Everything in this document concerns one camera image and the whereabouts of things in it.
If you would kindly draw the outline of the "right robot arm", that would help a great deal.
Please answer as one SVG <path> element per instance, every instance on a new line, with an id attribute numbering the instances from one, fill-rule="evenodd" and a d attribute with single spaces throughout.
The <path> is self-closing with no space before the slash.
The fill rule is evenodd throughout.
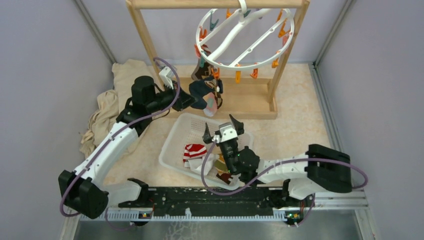
<path id="1" fill-rule="evenodd" d="M 320 144 L 310 144 L 305 153 L 277 160 L 260 158 L 249 146 L 239 147 L 239 136 L 244 134 L 244 124 L 232 115 L 214 134 L 205 125 L 202 140 L 219 147 L 227 170 L 246 186 L 283 181 L 281 199 L 287 206 L 315 193 L 350 193 L 350 156 Z"/>

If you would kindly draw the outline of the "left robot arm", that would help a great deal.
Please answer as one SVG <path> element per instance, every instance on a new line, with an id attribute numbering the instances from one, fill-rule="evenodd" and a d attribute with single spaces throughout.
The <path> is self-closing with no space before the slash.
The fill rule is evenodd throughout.
<path id="1" fill-rule="evenodd" d="M 143 134 L 153 118 L 169 109 L 182 111 L 197 99 L 181 89 L 179 80 L 159 89 L 150 76 L 140 76 L 131 86 L 131 96 L 116 122 L 100 145 L 73 171 L 64 170 L 58 177 L 61 201 L 59 210 L 65 217 L 64 206 L 90 219 L 99 217 L 107 208 L 122 203 L 144 207 L 149 203 L 148 185 L 129 178 L 124 183 L 104 185 L 108 172 L 127 148 Z"/>

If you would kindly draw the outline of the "red white striped sock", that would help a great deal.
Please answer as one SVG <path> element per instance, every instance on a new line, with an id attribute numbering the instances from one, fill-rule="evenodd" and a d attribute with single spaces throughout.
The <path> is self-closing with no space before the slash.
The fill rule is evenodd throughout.
<path id="1" fill-rule="evenodd" d="M 188 160 L 191 160 L 191 159 L 201 158 L 207 153 L 207 151 L 208 150 L 206 146 L 203 144 L 197 144 L 197 143 L 187 144 L 184 147 L 182 160 L 183 162 L 187 162 Z"/>

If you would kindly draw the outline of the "beige striped ribbed sock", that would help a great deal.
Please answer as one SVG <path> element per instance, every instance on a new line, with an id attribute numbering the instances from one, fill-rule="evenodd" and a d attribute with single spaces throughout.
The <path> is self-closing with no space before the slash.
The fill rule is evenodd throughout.
<path id="1" fill-rule="evenodd" d="M 214 162 L 213 166 L 214 169 L 217 171 L 215 176 L 227 185 L 229 185 L 233 179 L 233 176 L 229 172 L 226 163 L 218 159 Z"/>

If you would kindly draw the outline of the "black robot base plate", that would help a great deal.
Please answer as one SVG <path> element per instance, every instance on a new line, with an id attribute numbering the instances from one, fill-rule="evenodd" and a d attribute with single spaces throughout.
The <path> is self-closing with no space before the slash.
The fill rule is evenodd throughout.
<path id="1" fill-rule="evenodd" d="M 270 217 L 281 208 L 305 209 L 312 205 L 308 195 L 299 200 L 289 196 L 288 184 L 271 187 L 248 187 L 225 196 L 226 189 L 215 187 L 149 186 L 141 183 L 137 199 L 118 204 L 120 208 L 152 208 L 155 217 L 181 217 L 189 209 L 194 217 Z"/>

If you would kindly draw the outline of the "dark blue sock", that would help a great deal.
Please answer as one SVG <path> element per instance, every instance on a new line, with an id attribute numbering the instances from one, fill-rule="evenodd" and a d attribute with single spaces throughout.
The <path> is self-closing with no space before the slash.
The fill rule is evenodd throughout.
<path id="1" fill-rule="evenodd" d="M 203 110 L 207 107 L 207 101 L 204 97 L 208 94 L 213 94 L 214 100 L 217 103 L 217 108 L 221 108 L 223 104 L 222 94 L 224 93 L 223 82 L 221 79 L 199 79 L 189 84 L 189 94 L 192 95 L 196 102 L 191 105 L 192 108 Z"/>

